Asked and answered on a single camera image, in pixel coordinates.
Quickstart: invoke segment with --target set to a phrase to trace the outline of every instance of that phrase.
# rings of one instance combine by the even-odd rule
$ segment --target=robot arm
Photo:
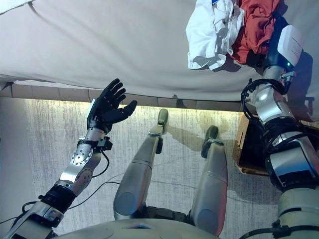
[[[319,231],[319,157],[301,123],[284,102],[295,75],[293,67],[302,51],[302,36],[283,17],[276,20],[263,78],[250,82],[242,92],[247,118],[262,131],[265,140],[266,169],[272,184],[283,191],[278,220],[272,229],[274,238],[318,238]],[[258,117],[247,109],[251,103]],[[252,231],[241,239],[261,233]]]
[[[93,102],[87,117],[87,133],[80,138],[69,166],[60,179],[15,223],[4,237],[24,239],[47,239],[54,235],[52,228],[59,225],[64,213],[74,199],[89,185],[101,153],[111,150],[112,143],[106,134],[112,124],[127,119],[135,110],[136,101],[118,109],[125,98],[125,89],[119,79],[114,80]]]

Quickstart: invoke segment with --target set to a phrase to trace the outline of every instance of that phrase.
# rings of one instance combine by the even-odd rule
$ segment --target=white cloth
[[[222,66],[244,22],[245,11],[236,0],[197,0],[186,35],[188,39],[188,68],[207,65],[210,70]]]
[[[34,0],[1,0],[0,15]]]

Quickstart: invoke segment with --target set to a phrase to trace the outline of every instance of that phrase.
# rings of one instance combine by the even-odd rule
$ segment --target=clothing pile
[[[247,63],[250,50],[266,54],[280,0],[197,0],[186,35],[188,68],[222,66],[226,55]]]

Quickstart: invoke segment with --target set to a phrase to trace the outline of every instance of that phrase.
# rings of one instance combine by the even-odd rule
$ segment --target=white device
[[[303,36],[294,26],[286,26],[280,35],[277,50],[289,63],[295,66],[303,49]]]

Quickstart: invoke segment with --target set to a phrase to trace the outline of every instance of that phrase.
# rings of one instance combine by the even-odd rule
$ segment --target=red cloth
[[[235,43],[231,58],[246,64],[249,50],[254,53],[267,54],[267,42],[274,30],[275,19],[271,13],[281,0],[240,0],[239,6],[245,10],[244,23]]]

